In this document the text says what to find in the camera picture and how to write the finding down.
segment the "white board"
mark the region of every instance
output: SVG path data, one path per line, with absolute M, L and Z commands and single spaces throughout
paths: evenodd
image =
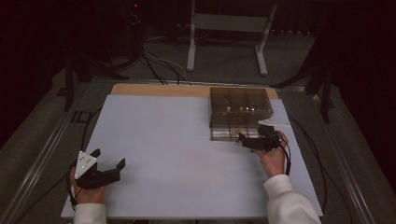
M 281 100 L 273 119 L 288 121 Z M 291 127 L 290 180 L 322 216 Z M 111 218 L 266 217 L 267 179 L 259 158 L 235 142 L 210 141 L 208 98 L 108 95 L 87 152 L 101 148 L 99 170 L 123 158 L 121 181 L 106 191 Z M 66 201 L 62 217 L 73 217 Z

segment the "black cable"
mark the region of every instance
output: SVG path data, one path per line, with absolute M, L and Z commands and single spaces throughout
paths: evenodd
M 166 84 L 166 85 L 167 85 L 168 83 L 166 82 L 166 80 L 165 80 L 163 77 L 161 77 L 160 75 L 158 75 L 158 74 L 154 71 L 154 69 L 153 69 L 153 67 L 151 66 L 151 63 L 149 62 L 149 59 L 146 57 L 146 55 L 142 54 L 142 56 L 143 56 L 143 58 L 146 60 L 147 66 L 148 66 L 149 69 L 151 70 L 152 74 L 161 82 L 161 84 L 163 84 L 163 85 Z
M 249 63 L 251 63 L 251 61 L 252 61 L 253 59 L 254 59 L 254 57 L 248 59 L 246 63 L 244 63 L 242 66 L 240 66 L 238 69 L 236 69 L 236 71 L 235 71 L 235 78 L 233 79 L 233 84 L 234 84 L 235 86 L 236 86 L 236 80 L 237 80 L 237 78 L 238 78 L 239 71 L 241 71 L 246 65 L 248 65 Z
M 274 142 L 277 143 L 277 145 L 282 148 L 283 152 L 285 152 L 285 157 L 286 157 L 286 171 L 285 171 L 285 175 L 289 175 L 290 174 L 290 169 L 291 169 L 291 152 L 290 152 L 290 147 L 289 144 L 282 138 L 280 138 L 281 141 L 286 143 L 286 146 L 289 148 L 289 153 L 288 151 L 286 151 L 286 149 L 282 146 L 282 144 L 280 144 L 278 139 L 275 139 L 270 133 L 268 133 L 267 131 L 265 131 L 264 129 L 262 129 L 263 132 L 265 132 L 266 136 L 269 136 L 272 138 L 272 140 Z
M 160 58 L 160 57 L 158 57 L 157 55 L 155 55 L 155 54 L 153 54 L 153 53 L 151 53 L 151 52 L 149 52 L 148 51 L 148 54 L 149 55 L 152 55 L 152 56 L 154 56 L 154 57 L 156 57 L 156 58 Z M 155 62 L 154 60 L 151 60 L 150 58 L 147 58 L 148 60 L 150 60 L 151 62 L 153 62 L 153 63 L 156 63 L 156 64 L 158 64 L 158 65 L 160 65 L 160 66 L 162 66 L 162 67 L 165 67 L 165 68 L 167 68 L 167 69 L 169 69 L 169 70 L 171 70 L 171 71 L 173 71 L 173 72 L 175 72 L 176 73 L 176 75 L 177 75 L 177 85 L 179 84 L 179 82 L 180 82 L 180 78 L 182 77 L 185 81 L 187 81 L 187 79 L 186 78 L 184 78 L 170 63 L 168 63 L 168 62 L 166 62 L 166 61 L 161 61 L 160 60 L 160 62 L 163 62 L 163 63 L 165 63 L 165 64 L 162 64 L 162 63 L 157 63 L 157 62 Z
M 147 55 L 148 55 L 149 57 L 151 57 L 151 58 L 154 58 L 154 59 L 156 59 L 156 60 L 162 61 L 162 62 L 164 62 L 164 63 L 166 63 L 166 64 L 172 63 L 172 62 L 167 61 L 167 60 L 165 60 L 165 59 L 161 59 L 161 58 L 159 58 L 159 57 L 157 57 L 157 56 L 154 56 L 154 55 L 151 54 L 148 50 L 146 50 L 145 46 L 143 46 L 143 50 L 144 50 L 144 51 L 147 53 Z M 177 64 L 177 63 L 172 63 L 172 64 L 174 64 L 174 65 L 180 67 L 180 69 L 183 71 L 183 77 L 184 77 L 184 79 L 185 79 L 185 80 L 187 81 L 187 83 L 191 86 L 191 83 L 187 80 L 186 73 L 185 73 L 183 67 L 180 66 L 180 65 Z M 174 71 L 179 75 L 179 73 L 178 73 L 172 66 L 169 65 L 169 67 L 170 67 L 172 70 L 174 70 Z
M 306 140 L 308 141 L 308 144 L 309 144 L 309 146 L 310 146 L 310 148 L 311 148 L 311 150 L 312 150 L 312 152 L 313 152 L 315 158 L 316 158 L 317 161 L 318 161 L 318 165 L 319 165 L 319 168 L 320 168 L 320 172 L 322 173 L 323 184 L 324 184 L 324 188 L 325 188 L 325 198 L 324 198 L 324 200 L 323 200 L 323 205 L 322 205 L 322 206 L 323 206 L 323 207 L 322 207 L 323 214 L 324 214 L 324 212 L 325 212 L 326 203 L 327 203 L 327 197 L 328 197 L 328 190 L 327 190 L 327 184 L 326 184 L 326 178 L 325 178 L 325 175 L 326 175 L 326 176 L 330 179 L 330 181 L 332 182 L 332 184 L 335 186 L 336 190 L 338 191 L 338 194 L 341 196 L 341 199 L 343 200 L 344 205 L 346 206 L 346 210 L 347 210 L 348 215 L 349 215 L 349 221 L 350 221 L 351 224 L 353 224 L 352 213 L 351 213 L 351 211 L 350 211 L 350 209 L 349 209 L 349 206 L 347 205 L 347 200 L 345 199 L 343 193 L 342 193 L 341 190 L 337 187 L 337 185 L 335 184 L 334 180 L 331 178 L 331 176 L 329 175 L 329 173 L 327 172 L 327 170 L 324 168 L 324 166 L 323 166 L 323 164 L 322 164 L 322 162 L 321 162 L 321 159 L 320 159 L 320 157 L 319 157 L 318 148 L 317 148 L 315 142 L 313 141 L 313 139 L 311 138 L 311 136 L 308 134 L 308 132 L 303 128 L 303 126 L 297 121 L 297 119 L 295 119 L 295 118 L 294 118 L 293 116 L 291 116 L 289 113 L 288 113 L 288 116 L 290 117 L 291 121 L 293 121 L 295 124 L 297 124 L 297 126 L 301 129 L 301 131 L 303 132 L 303 134 L 304 134 Z
M 81 193 L 82 188 L 79 188 L 79 191 L 77 192 L 77 194 L 75 195 L 75 199 L 77 198 L 77 196 Z
M 324 174 L 324 167 L 322 164 L 322 161 L 320 159 L 320 156 L 318 154 L 318 148 L 316 147 L 315 143 L 313 142 L 312 138 L 309 136 L 309 134 L 306 132 L 306 130 L 303 128 L 303 126 L 290 114 L 288 114 L 288 116 L 290 117 L 291 121 L 293 121 L 295 124 L 297 124 L 297 126 L 301 129 L 301 131 L 303 132 L 306 141 L 308 142 L 315 158 L 318 161 L 318 165 L 320 168 L 320 173 L 322 176 L 322 180 L 323 180 L 323 188 L 324 188 L 324 199 L 323 199 L 323 205 L 322 205 L 322 211 L 324 213 L 325 209 L 326 209 L 326 205 L 327 205 L 327 199 L 328 199 L 328 186 L 327 186 L 327 181 L 325 178 L 325 174 Z
M 274 76 L 273 76 L 273 78 L 272 78 L 271 81 L 270 81 L 270 85 L 272 85 L 272 83 L 273 83 L 273 81 L 274 81 L 274 78 L 276 77 L 277 69 L 279 68 L 279 66 L 283 63 L 283 61 L 284 61 L 285 58 L 286 58 L 286 46 L 288 45 L 290 36 L 291 36 L 291 34 L 288 34 L 288 37 L 286 38 L 285 45 L 284 45 L 284 47 L 283 47 L 283 56 L 282 56 L 282 59 L 280 60 L 280 62 L 279 62 L 279 63 L 277 64 L 277 66 L 276 66 L 276 69 L 275 69 L 275 72 L 274 72 Z
M 99 113 L 102 110 L 102 107 L 100 107 L 99 109 L 97 109 L 95 112 L 93 112 L 92 114 L 90 114 L 90 116 L 88 117 L 87 123 L 85 124 L 85 128 L 84 128 L 84 132 L 82 133 L 82 139 L 81 139 L 81 147 L 80 147 L 80 151 L 85 151 L 85 147 L 84 147 L 84 143 L 85 143 L 85 135 L 87 135 L 87 130 L 88 130 L 88 126 L 90 126 L 91 120 L 96 116 L 97 113 Z
M 73 168 L 74 166 L 76 166 L 76 165 L 77 165 L 77 160 L 75 160 L 75 161 L 69 166 L 69 168 L 67 169 L 67 172 L 66 172 L 66 176 L 70 176 L 70 172 L 71 172 L 72 168 Z M 68 194 L 69 197 L 70 197 L 70 203 L 72 204 L 72 208 L 73 208 L 74 211 L 76 211 L 77 201 L 76 201 L 76 198 L 73 196 L 72 184 L 70 183 L 70 179 L 69 179 L 68 177 L 66 178 L 66 191 L 67 191 L 67 194 Z
M 83 151 L 84 141 L 85 141 L 85 135 L 86 135 L 88 126 L 89 126 L 89 124 L 90 124 L 92 118 L 93 118 L 99 111 L 101 111 L 101 110 L 102 110 L 102 108 L 100 108 L 100 109 L 96 110 L 95 112 L 93 112 L 93 113 L 89 116 L 89 118 L 88 118 L 88 120 L 87 120 L 87 124 L 86 124 L 86 126 L 85 126 L 84 133 L 83 133 L 83 136 L 82 136 L 82 141 L 81 141 L 81 151 Z M 61 184 L 62 181 L 63 181 L 66 177 L 67 177 L 67 178 L 66 178 L 66 184 L 67 184 L 67 182 L 69 182 L 69 181 L 68 181 L 68 176 L 70 175 L 70 169 L 71 169 L 71 167 L 69 167 L 69 169 L 67 170 L 67 174 L 63 175 L 58 181 L 56 181 L 51 187 L 49 187 L 44 193 L 42 193 L 31 205 L 29 205 L 29 206 L 21 213 L 21 215 L 17 218 L 17 220 L 15 221 L 15 224 L 20 223 L 21 220 L 26 216 L 26 214 L 28 214 L 29 211 L 30 211 L 39 201 L 41 201 L 45 196 L 47 196 L 51 191 L 53 191 L 59 184 Z
M 248 39 L 251 35 L 246 35 L 244 37 L 241 38 L 237 38 L 237 39 L 233 39 L 230 41 L 223 41 L 223 37 L 221 37 L 220 34 L 217 34 L 215 32 L 210 32 L 208 35 L 205 35 L 203 37 L 199 37 L 196 39 L 196 45 L 197 46 L 216 46 L 216 45 L 231 45 L 234 44 L 236 42 Z

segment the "transparent box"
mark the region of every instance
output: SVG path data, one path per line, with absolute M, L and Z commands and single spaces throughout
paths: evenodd
M 258 121 L 274 114 L 265 89 L 211 88 L 209 105 L 212 141 L 234 141 L 239 132 L 257 137 Z

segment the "floor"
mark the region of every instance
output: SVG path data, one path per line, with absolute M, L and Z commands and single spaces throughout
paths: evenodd
M 195 69 L 185 70 L 189 39 L 177 40 L 152 36 L 145 42 L 145 49 L 155 55 L 176 63 L 175 70 L 191 85 L 235 85 L 267 87 L 296 75 L 315 38 L 308 35 L 270 34 L 264 48 L 269 75 L 260 75 L 255 59 L 254 37 L 232 44 L 198 46 Z M 120 71 L 128 77 L 125 82 L 159 83 L 142 58 L 133 66 Z M 152 63 L 154 71 L 168 84 L 177 83 L 174 71 Z M 57 96 L 64 86 L 64 72 L 54 79 L 52 90 L 42 99 L 35 110 L 0 150 L 0 216 L 9 220 L 21 217 L 30 204 L 57 182 L 77 152 L 87 146 L 95 116 L 87 122 L 87 115 L 99 109 L 117 80 L 105 77 L 92 69 L 91 83 L 77 83 L 76 101 L 68 113 L 64 112 L 64 98 Z M 318 113 L 318 95 L 306 95 L 300 80 L 283 90 L 277 90 L 290 114 L 298 144 L 319 202 L 324 208 L 323 223 L 391 223 L 396 214 L 396 197 L 380 171 L 370 148 L 358 126 L 349 114 L 338 90 L 332 86 L 330 124 L 323 122 Z M 304 132 L 312 138 L 311 147 Z M 36 158 L 44 158 L 42 165 Z M 53 187 L 33 206 L 19 223 L 67 223 L 60 218 L 66 201 L 65 185 Z M 110 223 L 132 223 L 132 220 L 109 220 Z M 152 223 L 178 223 L 176 220 L 152 221 Z M 212 220 L 205 222 L 266 223 L 267 220 Z

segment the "dark background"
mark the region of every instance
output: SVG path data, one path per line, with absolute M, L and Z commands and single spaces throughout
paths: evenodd
M 144 19 L 160 34 L 175 35 L 177 24 L 189 23 L 189 2 L 146 1 Z M 210 11 L 219 4 L 203 0 L 199 9 Z M 292 30 L 318 35 L 304 66 L 333 59 L 335 51 L 333 84 L 395 190 L 395 4 L 283 1 L 279 5 L 273 23 L 276 33 Z M 52 77 L 64 68 L 66 43 L 78 37 L 82 48 L 97 57 L 106 57 L 101 47 L 106 43 L 100 36 L 92 39 L 100 22 L 91 1 L 2 1 L 0 11 L 1 147 L 50 90 Z M 239 12 L 248 15 L 250 11 L 224 5 L 223 13 Z M 260 11 L 250 13 L 256 16 Z

